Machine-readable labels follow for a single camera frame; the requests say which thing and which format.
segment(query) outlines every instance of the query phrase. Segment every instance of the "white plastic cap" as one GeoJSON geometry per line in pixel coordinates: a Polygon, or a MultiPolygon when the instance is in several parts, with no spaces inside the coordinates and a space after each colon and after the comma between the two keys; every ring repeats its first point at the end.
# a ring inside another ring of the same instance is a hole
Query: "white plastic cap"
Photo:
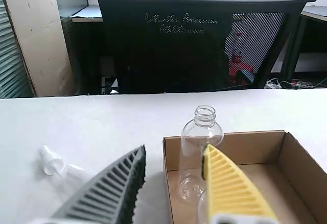
{"type": "Polygon", "coordinates": [[[89,177],[85,170],[73,164],[68,164],[65,167],[63,174],[65,176],[66,181],[70,183],[75,183],[77,185],[82,185],[89,180],[89,177]]]}
{"type": "Polygon", "coordinates": [[[44,172],[52,176],[54,174],[61,174],[64,163],[56,153],[52,152],[46,145],[43,145],[39,151],[41,157],[41,164],[44,172]]]}

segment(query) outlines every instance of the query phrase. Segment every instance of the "box flap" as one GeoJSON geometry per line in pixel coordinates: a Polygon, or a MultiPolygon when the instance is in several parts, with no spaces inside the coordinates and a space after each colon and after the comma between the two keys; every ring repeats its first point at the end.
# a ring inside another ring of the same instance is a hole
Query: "box flap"
{"type": "Polygon", "coordinates": [[[327,223],[327,175],[290,134],[285,135],[278,166],[319,223],[327,223]]]}
{"type": "MultiPolygon", "coordinates": [[[[273,163],[277,162],[284,134],[284,131],[226,133],[218,148],[237,165],[273,163]]],[[[180,137],[165,137],[164,142],[167,171],[178,170],[180,137]]]]}

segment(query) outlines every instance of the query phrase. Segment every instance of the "chair backrest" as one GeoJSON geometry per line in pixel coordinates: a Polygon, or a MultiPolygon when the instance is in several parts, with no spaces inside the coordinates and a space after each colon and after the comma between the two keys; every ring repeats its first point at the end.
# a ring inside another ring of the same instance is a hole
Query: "chair backrest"
{"type": "Polygon", "coordinates": [[[263,88],[307,2],[98,0],[120,93],[263,88]],[[250,84],[236,73],[253,74],[250,84]]]}

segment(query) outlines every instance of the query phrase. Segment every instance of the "cardboard box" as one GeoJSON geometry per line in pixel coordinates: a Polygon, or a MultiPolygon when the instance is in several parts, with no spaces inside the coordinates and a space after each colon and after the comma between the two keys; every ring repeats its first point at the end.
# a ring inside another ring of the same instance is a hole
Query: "cardboard box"
{"type": "MultiPolygon", "coordinates": [[[[219,149],[252,180],[280,223],[327,223],[327,174],[290,133],[225,134],[219,149]]],[[[179,151],[180,137],[164,138],[171,223],[196,224],[197,207],[177,195],[179,151]]]]}

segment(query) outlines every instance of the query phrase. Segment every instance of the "desk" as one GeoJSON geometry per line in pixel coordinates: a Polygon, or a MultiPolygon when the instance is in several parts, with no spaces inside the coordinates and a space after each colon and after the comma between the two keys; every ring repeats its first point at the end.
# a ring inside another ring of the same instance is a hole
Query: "desk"
{"type": "Polygon", "coordinates": [[[300,18],[294,27],[289,46],[284,57],[281,74],[279,77],[281,81],[291,82],[292,80],[300,55],[300,47],[308,19],[323,21],[327,24],[327,7],[305,6],[303,9],[300,18]]]}
{"type": "Polygon", "coordinates": [[[98,5],[85,7],[72,16],[73,22],[102,22],[102,15],[98,5]]]}
{"type": "Polygon", "coordinates": [[[167,224],[162,139],[179,135],[201,104],[216,108],[224,132],[291,132],[327,170],[326,97],[313,89],[0,99],[0,222],[48,217],[65,201],[36,162],[43,144],[92,175],[145,144],[134,223],[167,224]]]}

